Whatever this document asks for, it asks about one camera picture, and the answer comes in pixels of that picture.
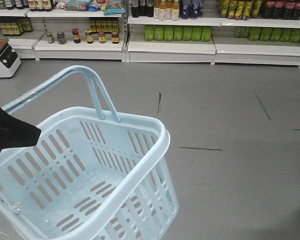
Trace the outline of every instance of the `glass jar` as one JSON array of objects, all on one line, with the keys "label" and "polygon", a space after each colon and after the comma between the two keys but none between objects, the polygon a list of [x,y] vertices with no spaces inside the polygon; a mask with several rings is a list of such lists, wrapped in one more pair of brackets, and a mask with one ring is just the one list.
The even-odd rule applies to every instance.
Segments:
[{"label": "glass jar", "polygon": [[104,44],[106,42],[106,35],[104,31],[99,32],[99,42]]},{"label": "glass jar", "polygon": [[54,36],[52,35],[52,32],[46,33],[46,40],[49,44],[53,44],[55,42]]},{"label": "glass jar", "polygon": [[119,33],[117,31],[113,31],[111,34],[111,40],[113,44],[118,44],[119,43]]},{"label": "glass jar", "polygon": [[66,36],[65,33],[63,31],[59,31],[56,33],[56,36],[58,38],[58,43],[59,44],[66,44],[67,40],[66,40]]},{"label": "glass jar", "polygon": [[92,44],[94,42],[94,38],[92,37],[91,29],[85,30],[86,42],[88,44]]},{"label": "glass jar", "polygon": [[78,28],[72,29],[72,34],[73,34],[73,41],[75,44],[79,44],[81,42],[80,40],[80,33]]}]

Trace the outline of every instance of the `white appliance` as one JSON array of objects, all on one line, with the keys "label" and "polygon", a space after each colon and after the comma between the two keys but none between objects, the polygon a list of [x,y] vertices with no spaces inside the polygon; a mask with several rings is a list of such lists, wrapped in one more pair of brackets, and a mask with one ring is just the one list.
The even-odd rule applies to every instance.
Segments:
[{"label": "white appliance", "polygon": [[0,39],[0,78],[12,77],[21,64],[18,54],[8,41],[9,39]]}]

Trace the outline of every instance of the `basket handle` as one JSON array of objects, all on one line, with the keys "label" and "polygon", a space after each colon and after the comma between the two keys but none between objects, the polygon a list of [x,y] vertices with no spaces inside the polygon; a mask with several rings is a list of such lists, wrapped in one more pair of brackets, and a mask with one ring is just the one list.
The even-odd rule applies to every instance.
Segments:
[{"label": "basket handle", "polygon": [[62,80],[64,80],[68,76],[75,74],[75,73],[81,73],[84,75],[84,77],[87,81],[88,87],[89,87],[89,91],[91,94],[91,98],[92,98],[92,101],[94,104],[96,114],[99,117],[99,119],[104,120],[105,115],[104,115],[101,105],[100,105],[96,85],[98,86],[103,98],[105,99],[105,102],[108,105],[108,107],[112,113],[112,116],[118,123],[120,123],[121,119],[119,117],[119,114],[118,114],[113,102],[111,101],[110,96],[106,90],[106,87],[103,84],[99,75],[91,68],[89,68],[87,66],[81,66],[81,65],[69,66],[69,67],[61,70],[60,72],[58,72],[57,74],[55,74],[51,78],[49,78],[47,81],[36,86],[32,90],[26,92],[25,94],[23,94],[16,100],[3,106],[2,109],[4,111],[6,111],[8,114],[12,114],[15,111],[17,111],[18,109],[25,106],[26,104],[32,102],[37,97],[39,97],[42,94],[49,91],[51,88],[56,86],[58,83],[60,83]]}]

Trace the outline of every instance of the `shopping basket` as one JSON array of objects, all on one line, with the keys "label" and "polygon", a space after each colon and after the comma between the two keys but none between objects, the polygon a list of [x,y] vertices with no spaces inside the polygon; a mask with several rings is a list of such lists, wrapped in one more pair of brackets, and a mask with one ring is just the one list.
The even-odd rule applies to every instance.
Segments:
[{"label": "shopping basket", "polygon": [[162,122],[117,113],[98,74],[79,65],[3,109],[11,114],[74,73],[87,80],[95,109],[57,112],[38,125],[36,146],[0,153],[0,211],[27,240],[162,239],[178,212]]}]

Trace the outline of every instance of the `yellow bottle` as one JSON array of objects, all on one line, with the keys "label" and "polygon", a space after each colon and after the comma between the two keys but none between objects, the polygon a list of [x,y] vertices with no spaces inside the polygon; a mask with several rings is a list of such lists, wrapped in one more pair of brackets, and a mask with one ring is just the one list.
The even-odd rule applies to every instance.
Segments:
[{"label": "yellow bottle", "polygon": [[172,21],[178,21],[179,20],[179,12],[180,12],[179,0],[173,0],[172,15],[171,15],[171,20]]},{"label": "yellow bottle", "polygon": [[171,19],[171,17],[172,17],[172,5],[173,5],[172,0],[167,0],[167,3],[166,3],[166,19]]},{"label": "yellow bottle", "polygon": [[153,4],[153,18],[158,19],[159,18],[159,4],[160,0],[155,0]]},{"label": "yellow bottle", "polygon": [[166,0],[161,0],[159,4],[159,20],[166,20],[167,18],[167,3]]}]

